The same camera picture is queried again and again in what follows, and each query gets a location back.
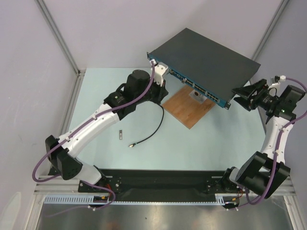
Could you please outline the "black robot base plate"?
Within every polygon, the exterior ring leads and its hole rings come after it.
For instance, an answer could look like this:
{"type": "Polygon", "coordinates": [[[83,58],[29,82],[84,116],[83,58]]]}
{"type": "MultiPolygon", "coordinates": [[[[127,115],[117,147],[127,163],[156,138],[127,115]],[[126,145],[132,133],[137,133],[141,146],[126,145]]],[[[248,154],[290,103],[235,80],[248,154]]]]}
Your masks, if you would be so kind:
{"type": "Polygon", "coordinates": [[[116,170],[103,169],[99,186],[111,188],[116,196],[183,199],[223,194],[240,198],[242,189],[227,182],[224,171],[116,170]]]}

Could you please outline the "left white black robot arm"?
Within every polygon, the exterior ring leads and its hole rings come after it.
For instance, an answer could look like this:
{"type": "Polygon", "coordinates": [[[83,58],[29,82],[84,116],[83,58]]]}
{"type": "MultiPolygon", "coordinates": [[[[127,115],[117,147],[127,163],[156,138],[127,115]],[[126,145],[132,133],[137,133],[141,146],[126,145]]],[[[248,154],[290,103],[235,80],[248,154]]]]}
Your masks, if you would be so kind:
{"type": "Polygon", "coordinates": [[[103,174],[97,167],[79,160],[78,155],[101,132],[134,112],[137,105],[147,101],[160,104],[168,95],[164,81],[167,72],[161,65],[151,74],[134,70],[86,121],[58,138],[53,135],[46,138],[47,158],[63,180],[77,178],[88,182],[96,192],[105,188],[103,174]]]}

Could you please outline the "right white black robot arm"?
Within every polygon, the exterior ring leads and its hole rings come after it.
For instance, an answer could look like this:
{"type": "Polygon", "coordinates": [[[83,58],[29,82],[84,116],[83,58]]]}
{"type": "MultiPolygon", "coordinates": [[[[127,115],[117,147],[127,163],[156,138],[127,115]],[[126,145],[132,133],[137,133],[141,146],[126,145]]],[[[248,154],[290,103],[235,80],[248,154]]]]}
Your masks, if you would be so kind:
{"type": "Polygon", "coordinates": [[[305,85],[300,88],[287,85],[281,95],[271,95],[278,90],[282,81],[293,81],[285,75],[275,76],[272,84],[265,79],[241,88],[233,89],[234,100],[248,111],[262,108],[266,112],[266,133],[260,151],[255,152],[241,168],[232,167],[225,171],[221,180],[221,188],[225,192],[233,192],[237,187],[252,191],[257,195],[248,204],[256,205],[269,198],[290,174],[285,165],[285,146],[288,135],[295,122],[306,116],[296,116],[293,112],[296,104],[307,93],[305,85]]]}

